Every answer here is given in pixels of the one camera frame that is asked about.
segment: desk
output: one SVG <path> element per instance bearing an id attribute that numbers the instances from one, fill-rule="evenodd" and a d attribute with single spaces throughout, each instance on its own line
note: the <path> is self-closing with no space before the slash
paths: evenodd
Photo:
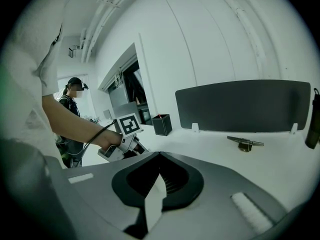
<path id="1" fill-rule="evenodd" d="M 141 127 L 143 131 L 137 136 L 149 151 L 172 152 L 233 169 L 273 195 L 288 212 L 306 202 L 319 181 L 320 145 L 315 150 L 307 148 L 300 132 L 195 133 L 176 129 L 169 136 L 159 136 L 153 126 Z M 253 146 L 245 153 L 237 142 L 227 139 L 228 135 L 263 142 L 264 146 Z M 98 149 L 89 146 L 83 166 L 108 163 L 98 156 Z"/>

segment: white shirt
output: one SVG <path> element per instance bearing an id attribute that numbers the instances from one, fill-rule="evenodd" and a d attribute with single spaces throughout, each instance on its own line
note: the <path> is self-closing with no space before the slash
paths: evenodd
<path id="1" fill-rule="evenodd" d="M 66 0 L 33 0 L 15 23 L 0 57 L 4 69 L 0 84 L 6 96 L 0 100 L 2 137 L 36 147 L 43 155 L 58 158 L 64 168 L 42 96 L 59 91 L 55 59 L 65 4 Z"/>

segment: metal clamp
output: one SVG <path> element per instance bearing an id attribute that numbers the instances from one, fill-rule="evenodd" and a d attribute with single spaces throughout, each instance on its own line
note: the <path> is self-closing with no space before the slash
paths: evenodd
<path id="1" fill-rule="evenodd" d="M 238 148 L 243 152 L 250 152 L 252 149 L 252 146 L 260 146 L 263 147 L 265 144 L 262 142 L 253 141 L 246 138 L 237 138 L 237 137 L 231 137 L 227 136 L 228 140 L 238 142 Z"/>

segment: black cylindrical object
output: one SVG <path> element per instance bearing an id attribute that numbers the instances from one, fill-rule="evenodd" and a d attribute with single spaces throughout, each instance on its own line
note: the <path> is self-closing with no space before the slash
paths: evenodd
<path id="1" fill-rule="evenodd" d="M 320 139 L 320 94 L 319 91 L 314 88 L 314 100 L 312 102 L 313 111 L 310 123 L 308 135 L 305 140 L 305 144 L 310 149 L 315 149 Z"/>

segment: cable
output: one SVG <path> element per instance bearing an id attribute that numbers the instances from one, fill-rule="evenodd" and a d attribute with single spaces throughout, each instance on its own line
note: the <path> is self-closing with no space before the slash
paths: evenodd
<path id="1" fill-rule="evenodd" d="M 82 149 L 82 151 L 83 151 L 82 156 L 81 156 L 79 162 L 76 164 L 75 167 L 78 167 L 78 166 L 80 165 L 80 163 L 81 163 L 81 161 L 82 161 L 82 158 L 84 157 L 84 155 L 85 155 L 85 153 L 86 153 L 87 148 L 89 147 L 89 145 L 90 145 L 100 134 L 102 134 L 106 129 L 108 129 L 110 126 L 114 125 L 114 124 L 116 123 L 116 121 L 117 121 L 117 120 L 113 120 L 113 122 L 112 122 L 111 124 L 107 125 L 107 126 L 104 127 L 102 130 L 100 130 L 96 135 L 94 135 L 94 136 L 88 141 L 87 144 L 84 145 L 84 147 L 83 147 L 83 149 Z"/>

